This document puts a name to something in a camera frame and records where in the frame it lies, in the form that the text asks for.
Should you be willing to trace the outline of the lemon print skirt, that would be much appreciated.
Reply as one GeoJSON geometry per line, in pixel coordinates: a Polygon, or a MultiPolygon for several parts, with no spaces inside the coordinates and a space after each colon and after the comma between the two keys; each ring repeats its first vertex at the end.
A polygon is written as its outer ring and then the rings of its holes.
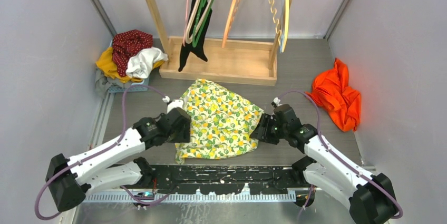
{"type": "Polygon", "coordinates": [[[258,148],[250,135],[264,111],[250,100],[205,79],[196,79],[182,98],[191,117],[191,136],[190,142],[175,145],[176,163],[187,158],[222,160],[258,148]]]}

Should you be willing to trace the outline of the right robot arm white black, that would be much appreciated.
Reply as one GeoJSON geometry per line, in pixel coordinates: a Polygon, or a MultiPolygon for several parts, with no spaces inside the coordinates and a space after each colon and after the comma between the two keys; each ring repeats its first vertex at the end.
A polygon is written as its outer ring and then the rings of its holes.
{"type": "Polygon", "coordinates": [[[311,124],[302,124],[293,108],[280,105],[262,114],[252,139],[270,144],[286,140],[305,156],[291,166],[293,182],[319,187],[347,208],[355,223],[386,223],[400,210],[391,180],[373,174],[338,151],[311,124]]]}

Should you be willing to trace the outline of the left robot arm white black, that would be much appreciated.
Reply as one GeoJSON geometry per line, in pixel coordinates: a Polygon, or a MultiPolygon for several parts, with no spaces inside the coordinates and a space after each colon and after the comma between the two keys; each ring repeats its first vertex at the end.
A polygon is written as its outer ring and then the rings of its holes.
{"type": "Polygon", "coordinates": [[[58,212],[68,211],[102,190],[152,186],[155,175],[145,158],[121,165],[117,162],[167,142],[187,143],[190,126],[191,116],[182,108],[173,108],[156,118],[140,119],[117,138],[87,152],[71,157],[62,153],[53,156],[45,182],[58,212]]]}

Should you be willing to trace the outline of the wooden hanger rack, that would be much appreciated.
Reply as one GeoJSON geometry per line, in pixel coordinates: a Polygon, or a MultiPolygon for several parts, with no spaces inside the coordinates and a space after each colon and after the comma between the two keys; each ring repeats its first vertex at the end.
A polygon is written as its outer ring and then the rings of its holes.
{"type": "MultiPolygon", "coordinates": [[[[222,38],[206,37],[211,16],[216,12],[212,8],[215,0],[189,0],[186,44],[183,45],[183,32],[177,37],[167,35],[156,0],[145,1],[162,48],[168,56],[159,71],[163,78],[269,86],[276,84],[281,32],[275,35],[273,42],[232,40],[228,37],[225,48],[222,48],[222,38]]],[[[280,30],[282,4],[275,1],[280,30]]]]}

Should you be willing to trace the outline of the yellow hanger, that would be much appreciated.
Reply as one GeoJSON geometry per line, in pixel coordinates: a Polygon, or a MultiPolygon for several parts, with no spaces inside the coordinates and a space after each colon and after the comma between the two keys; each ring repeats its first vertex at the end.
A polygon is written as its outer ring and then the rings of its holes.
{"type": "Polygon", "coordinates": [[[281,31],[280,51],[283,53],[287,44],[289,31],[289,0],[284,0],[281,31]]]}

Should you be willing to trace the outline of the white garment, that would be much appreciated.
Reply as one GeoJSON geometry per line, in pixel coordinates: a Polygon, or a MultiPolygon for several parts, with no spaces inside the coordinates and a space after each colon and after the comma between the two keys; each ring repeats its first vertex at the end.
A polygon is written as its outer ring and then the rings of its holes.
{"type": "Polygon", "coordinates": [[[167,60],[167,54],[159,48],[144,48],[129,59],[125,73],[131,78],[146,79],[156,67],[156,63],[163,63],[167,60]]]}

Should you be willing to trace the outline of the orange garment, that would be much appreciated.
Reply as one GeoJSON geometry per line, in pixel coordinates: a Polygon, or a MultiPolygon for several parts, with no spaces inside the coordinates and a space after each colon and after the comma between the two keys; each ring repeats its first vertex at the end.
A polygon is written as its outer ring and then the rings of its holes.
{"type": "Polygon", "coordinates": [[[360,91],[349,85],[349,70],[343,61],[336,58],[332,69],[319,74],[307,95],[327,112],[341,131],[357,131],[362,98],[360,91]]]}

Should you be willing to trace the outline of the grey garment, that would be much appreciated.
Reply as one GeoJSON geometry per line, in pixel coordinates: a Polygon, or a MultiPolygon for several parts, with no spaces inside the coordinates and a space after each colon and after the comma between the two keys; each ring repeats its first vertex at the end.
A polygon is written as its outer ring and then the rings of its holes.
{"type": "Polygon", "coordinates": [[[94,88],[96,94],[102,99],[106,98],[108,89],[113,85],[113,80],[110,77],[105,76],[104,72],[100,69],[95,71],[94,88]]]}

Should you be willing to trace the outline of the mustard yellow garment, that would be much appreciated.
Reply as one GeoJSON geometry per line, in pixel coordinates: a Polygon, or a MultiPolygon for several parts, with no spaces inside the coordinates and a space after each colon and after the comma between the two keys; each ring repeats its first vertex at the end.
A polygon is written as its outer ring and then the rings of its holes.
{"type": "MultiPolygon", "coordinates": [[[[139,83],[144,80],[139,78],[131,78],[128,76],[120,77],[117,73],[117,66],[112,61],[112,52],[113,52],[112,47],[107,48],[107,50],[104,51],[100,56],[100,58],[96,61],[97,68],[103,71],[105,76],[110,77],[113,80],[118,80],[119,83],[128,83],[128,82],[139,83]]],[[[161,62],[156,63],[155,68],[160,67],[162,64],[163,63],[161,62]]]]}

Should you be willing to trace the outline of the red polka dot garment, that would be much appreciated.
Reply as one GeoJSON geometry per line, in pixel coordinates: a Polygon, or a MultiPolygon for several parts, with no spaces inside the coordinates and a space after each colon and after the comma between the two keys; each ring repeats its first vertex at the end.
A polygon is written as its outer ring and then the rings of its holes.
{"type": "Polygon", "coordinates": [[[115,35],[112,39],[112,61],[117,66],[120,77],[126,77],[128,61],[142,49],[151,48],[153,35],[140,30],[130,30],[115,35]]]}

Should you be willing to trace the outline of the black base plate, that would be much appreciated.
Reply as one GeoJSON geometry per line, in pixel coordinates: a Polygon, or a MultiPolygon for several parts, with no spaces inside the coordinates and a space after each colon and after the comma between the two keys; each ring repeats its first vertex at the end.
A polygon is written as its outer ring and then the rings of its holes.
{"type": "Polygon", "coordinates": [[[310,184],[288,166],[241,165],[152,165],[148,185],[126,185],[127,189],[156,189],[158,193],[216,195],[240,194],[247,186],[251,195],[308,192],[310,184]]]}

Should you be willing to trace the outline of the aluminium slotted rail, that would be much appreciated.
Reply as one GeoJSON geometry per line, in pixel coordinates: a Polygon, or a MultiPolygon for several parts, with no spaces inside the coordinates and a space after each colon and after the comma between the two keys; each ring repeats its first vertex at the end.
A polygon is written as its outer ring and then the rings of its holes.
{"type": "MultiPolygon", "coordinates": [[[[217,195],[214,192],[202,194],[171,194],[163,200],[164,203],[240,203],[240,202],[294,202],[295,191],[287,191],[282,194],[250,194],[243,189],[239,194],[217,195]]],[[[103,191],[88,196],[85,203],[135,203],[136,201],[125,191],[103,191]]]]}

